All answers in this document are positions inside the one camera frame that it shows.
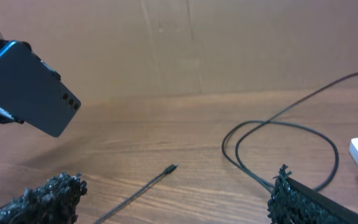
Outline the blue Samsung Galaxy smartphone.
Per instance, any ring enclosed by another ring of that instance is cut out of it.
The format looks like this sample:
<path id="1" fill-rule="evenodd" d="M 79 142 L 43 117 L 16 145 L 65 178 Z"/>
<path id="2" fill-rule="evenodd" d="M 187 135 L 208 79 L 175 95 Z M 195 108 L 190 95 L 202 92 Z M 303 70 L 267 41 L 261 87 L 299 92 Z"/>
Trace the blue Samsung Galaxy smartphone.
<path id="1" fill-rule="evenodd" d="M 24 123 L 58 137 L 81 107 L 58 72 L 25 42 L 0 48 L 0 107 Z"/>

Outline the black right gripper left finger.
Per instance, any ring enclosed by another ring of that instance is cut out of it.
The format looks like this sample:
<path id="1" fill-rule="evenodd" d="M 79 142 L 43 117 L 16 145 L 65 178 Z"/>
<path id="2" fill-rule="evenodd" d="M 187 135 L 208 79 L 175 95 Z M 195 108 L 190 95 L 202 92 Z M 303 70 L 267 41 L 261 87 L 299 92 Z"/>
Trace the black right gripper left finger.
<path id="1" fill-rule="evenodd" d="M 0 207 L 0 224 L 73 224 L 78 219 L 76 207 L 87 191 L 80 173 L 62 172 Z"/>

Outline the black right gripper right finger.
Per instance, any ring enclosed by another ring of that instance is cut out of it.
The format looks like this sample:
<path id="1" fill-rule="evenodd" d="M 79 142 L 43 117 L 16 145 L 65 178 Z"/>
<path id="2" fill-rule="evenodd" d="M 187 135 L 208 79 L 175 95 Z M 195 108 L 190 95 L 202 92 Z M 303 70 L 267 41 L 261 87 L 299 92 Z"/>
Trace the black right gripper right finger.
<path id="1" fill-rule="evenodd" d="M 268 217 L 277 224 L 358 224 L 358 213 L 290 177 L 282 165 L 268 201 Z"/>

